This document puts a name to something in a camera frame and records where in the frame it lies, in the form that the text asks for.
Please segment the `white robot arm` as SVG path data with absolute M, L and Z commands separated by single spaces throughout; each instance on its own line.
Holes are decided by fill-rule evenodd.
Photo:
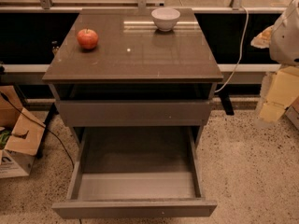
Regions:
M 253 38 L 255 48 L 269 48 L 270 58 L 281 64 L 262 81 L 255 124 L 276 124 L 299 96 L 299 0 L 292 0 L 275 23 Z

